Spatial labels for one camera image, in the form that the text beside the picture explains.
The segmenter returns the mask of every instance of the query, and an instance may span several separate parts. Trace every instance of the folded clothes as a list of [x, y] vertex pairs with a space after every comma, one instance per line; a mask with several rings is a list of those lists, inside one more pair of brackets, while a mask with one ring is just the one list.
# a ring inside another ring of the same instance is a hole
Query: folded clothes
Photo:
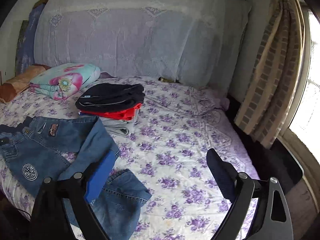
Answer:
[[67, 63], [53, 67], [30, 81], [31, 90], [54, 100], [65, 100], [96, 81], [100, 68], [91, 64]]
[[89, 88], [79, 97], [76, 101], [76, 107], [87, 113], [112, 113], [127, 110], [143, 103], [145, 97], [143, 90], [141, 84], [98, 84]]
[[133, 133], [133, 126], [137, 120], [138, 112], [139, 109], [135, 109], [134, 117], [132, 117], [131, 120], [115, 120], [107, 117], [100, 117], [100, 119], [108, 133], [127, 136], [128, 134]]
[[105, 112], [105, 113], [99, 113], [99, 112], [91, 112], [91, 111], [80, 111], [80, 115], [97, 115], [101, 117], [106, 117], [114, 120], [125, 120], [125, 121], [130, 121], [134, 118], [136, 114], [136, 110], [140, 109], [142, 106], [141, 103], [136, 104], [134, 107], [119, 111], [119, 112]]

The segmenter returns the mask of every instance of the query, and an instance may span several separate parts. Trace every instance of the pillow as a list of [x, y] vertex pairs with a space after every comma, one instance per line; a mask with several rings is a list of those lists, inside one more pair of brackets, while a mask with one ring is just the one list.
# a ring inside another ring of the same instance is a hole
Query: pillow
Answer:
[[7, 80], [2, 86], [0, 86], [0, 102], [5, 104], [9, 103], [18, 94], [29, 87], [29, 82], [31, 79], [49, 68], [50, 67], [46, 65], [35, 64], [29, 66], [25, 73]]
[[66, 63], [30, 80], [30, 89], [54, 100], [65, 100], [96, 81], [99, 76], [100, 68], [95, 65]]

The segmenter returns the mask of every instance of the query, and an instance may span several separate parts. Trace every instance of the jeans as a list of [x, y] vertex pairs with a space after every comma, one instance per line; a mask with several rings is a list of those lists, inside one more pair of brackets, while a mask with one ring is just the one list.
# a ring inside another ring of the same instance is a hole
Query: jeans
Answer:
[[[63, 152], [78, 155], [70, 164], [61, 156]], [[96, 116], [27, 117], [17, 127], [0, 125], [0, 154], [15, 178], [34, 197], [44, 178], [69, 179], [104, 155], [110, 161], [106, 171], [110, 173], [119, 153], [118, 146]], [[125, 170], [110, 176], [90, 205], [106, 233], [114, 236], [111, 239], [127, 240], [138, 223], [140, 207], [150, 197], [145, 186]], [[77, 225], [69, 200], [64, 203], [70, 223]]]

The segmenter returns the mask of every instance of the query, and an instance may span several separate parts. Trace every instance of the mattress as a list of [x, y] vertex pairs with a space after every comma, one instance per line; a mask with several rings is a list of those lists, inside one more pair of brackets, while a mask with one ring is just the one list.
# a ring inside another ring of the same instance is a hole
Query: mattress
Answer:
[[[210, 89], [196, 90], [150, 77], [100, 79], [65, 101], [54, 101], [30, 90], [14, 101], [0, 105], [0, 124], [15, 126], [26, 116], [78, 118], [75, 101], [89, 87], [102, 83], [136, 84], [145, 88], [145, 102], [134, 131], [127, 137], [112, 136], [121, 155], [113, 172], [130, 169], [149, 189], [151, 199], [141, 209], [131, 239], [211, 239], [231, 204], [223, 198], [206, 164], [214, 148], [237, 171], [258, 179], [257, 172], [233, 130], [219, 99]], [[72, 162], [75, 153], [66, 153]], [[31, 214], [34, 198], [12, 176], [0, 157], [0, 189], [17, 208]], [[252, 200], [238, 239], [245, 237], [255, 211]], [[75, 236], [83, 239], [79, 228]]]

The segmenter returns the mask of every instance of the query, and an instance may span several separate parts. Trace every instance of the brick pattern curtain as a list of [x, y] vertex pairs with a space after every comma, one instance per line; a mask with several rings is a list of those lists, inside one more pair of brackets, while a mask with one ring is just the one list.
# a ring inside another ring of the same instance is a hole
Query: brick pattern curtain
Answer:
[[300, 74], [304, 22], [298, 0], [272, 0], [269, 22], [235, 124], [270, 148], [293, 101]]

